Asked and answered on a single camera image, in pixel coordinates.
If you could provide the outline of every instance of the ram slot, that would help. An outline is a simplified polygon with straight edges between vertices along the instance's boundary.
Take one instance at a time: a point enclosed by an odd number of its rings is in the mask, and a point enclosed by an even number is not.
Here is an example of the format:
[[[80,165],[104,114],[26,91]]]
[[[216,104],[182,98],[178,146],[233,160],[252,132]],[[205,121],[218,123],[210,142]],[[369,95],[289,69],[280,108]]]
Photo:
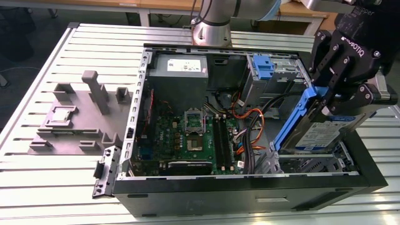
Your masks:
[[[229,136],[228,136],[225,119],[220,120],[220,140],[221,140],[221,149],[224,154],[225,170],[229,170],[232,166],[232,156],[230,156]]]
[[[213,146],[214,146],[214,156],[217,169],[225,165],[224,163],[224,153],[221,149],[221,140],[220,140],[220,118],[212,119],[212,129],[213,129]]]

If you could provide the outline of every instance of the metal workbench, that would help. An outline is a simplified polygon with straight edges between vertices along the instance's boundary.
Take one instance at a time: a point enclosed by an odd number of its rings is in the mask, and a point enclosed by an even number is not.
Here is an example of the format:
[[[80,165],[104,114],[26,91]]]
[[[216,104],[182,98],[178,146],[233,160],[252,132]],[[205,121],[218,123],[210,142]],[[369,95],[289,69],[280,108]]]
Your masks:
[[[232,32],[233,47],[310,51],[304,36]],[[81,72],[96,70],[106,90],[130,87],[142,43],[190,44],[182,29],[80,24],[66,28],[28,93],[0,134],[0,224],[388,224],[400,221],[400,121],[380,110],[358,128],[389,186],[357,195],[320,211],[197,217],[133,218],[116,198],[92,200],[98,156],[26,155],[36,129],[50,109],[56,83],[85,90]]]

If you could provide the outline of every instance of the black cable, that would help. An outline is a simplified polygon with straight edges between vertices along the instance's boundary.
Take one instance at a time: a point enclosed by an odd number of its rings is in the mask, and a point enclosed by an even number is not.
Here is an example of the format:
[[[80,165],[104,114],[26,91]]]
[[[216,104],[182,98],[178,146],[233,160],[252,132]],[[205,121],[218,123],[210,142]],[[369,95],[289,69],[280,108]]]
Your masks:
[[[173,24],[169,24],[170,27],[172,27],[173,25],[176,25],[176,24],[180,22],[181,17],[182,17],[182,15],[180,16],[180,18],[177,19],[177,21],[176,21]]]
[[[178,22],[180,22],[180,20],[181,20],[181,18],[182,18],[182,15],[180,16],[180,18],[177,19],[177,21],[174,22],[174,23],[168,23],[164,19],[162,19],[162,15],[160,14],[156,14],[156,16],[157,16],[157,18],[162,21],[162,22],[165,22],[168,25],[169,25],[169,27],[172,27],[172,26],[174,26]]]
[[[204,18],[206,17],[208,12],[210,11],[210,5],[212,5],[212,0],[209,0],[209,5],[208,5],[204,16],[201,17],[200,21],[197,21],[194,24],[190,24],[190,27],[197,26],[204,21]]]
[[[213,109],[214,111],[217,111],[218,113],[222,112],[222,111],[217,110],[216,107],[213,107],[213,105],[212,105],[209,102],[204,102],[204,104],[205,104],[210,109]]]
[[[289,93],[285,93],[285,94],[281,94],[278,96],[276,96],[274,98],[272,98],[266,104],[262,106],[261,108],[261,112],[262,114],[273,107],[273,105],[281,101],[285,97],[288,96],[294,96],[294,95],[301,95],[302,92],[289,92]],[[242,136],[242,147],[244,147],[244,152],[246,152],[246,157],[249,158],[249,162],[248,162],[248,165],[249,165],[249,168],[248,168],[248,174],[253,174],[253,169],[254,169],[254,155],[253,155],[253,150],[252,150],[252,146],[250,146],[250,131],[252,131],[252,127],[256,125],[256,122],[257,122],[257,119],[260,117],[256,116],[250,123],[249,123],[249,127],[245,131],[245,135]]]
[[[216,91],[216,92],[214,92],[214,95],[213,95],[214,101],[217,102],[218,107],[221,108],[221,111],[225,112],[229,116],[232,116],[232,114],[229,113],[229,110],[224,107],[224,105],[222,105],[222,103],[221,103],[221,101],[220,101],[220,99],[218,99],[218,96],[220,96],[220,92]]]
[[[245,137],[244,136],[241,137],[241,144],[242,144],[242,146],[245,144]],[[245,154],[245,156],[244,156],[242,173],[249,174],[249,153],[248,153],[248,151],[244,151],[244,154]]]
[[[193,1],[192,10],[190,10],[190,12],[189,12],[189,21],[192,21],[196,1],[197,1],[197,0]]]
[[[196,4],[196,0],[193,1],[192,11],[190,11],[190,13],[189,13],[190,18],[192,18],[192,16],[193,16],[194,4]],[[209,0],[209,5],[208,5],[205,14],[204,14],[204,16],[201,17],[201,19],[200,19],[194,24],[190,24],[190,25],[188,25],[188,26],[182,26],[184,28],[194,27],[194,26],[197,26],[197,25],[204,21],[204,18],[206,17],[208,12],[209,12],[209,10],[210,10],[210,5],[212,5],[212,0]],[[204,6],[204,0],[201,1],[201,7],[200,7],[200,11],[198,11],[198,15],[197,15],[197,17],[196,17],[196,20],[197,20],[198,17],[200,17],[200,14],[201,14],[201,11],[202,11],[202,6]]]

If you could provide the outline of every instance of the green circuit board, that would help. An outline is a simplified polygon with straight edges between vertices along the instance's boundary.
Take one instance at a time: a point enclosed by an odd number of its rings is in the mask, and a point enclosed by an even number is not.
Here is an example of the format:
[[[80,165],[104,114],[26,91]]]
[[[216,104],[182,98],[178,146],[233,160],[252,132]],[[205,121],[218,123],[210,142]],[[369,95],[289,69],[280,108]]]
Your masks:
[[[189,128],[198,128],[201,127],[201,118],[200,114],[189,113],[188,114],[188,124],[186,127]]]
[[[193,118],[190,125],[200,127],[196,124],[198,118]],[[160,161],[206,161],[213,164],[213,174],[238,174],[238,170],[233,167],[226,170],[218,170],[216,167],[216,153],[213,144],[213,127],[212,117],[204,117],[204,133],[185,134],[184,116],[160,116],[154,126],[154,138],[150,149],[142,149],[141,154],[146,154],[145,160],[141,161],[146,167],[146,176],[157,175]],[[237,123],[234,119],[226,120],[228,133],[232,135],[232,130]]]

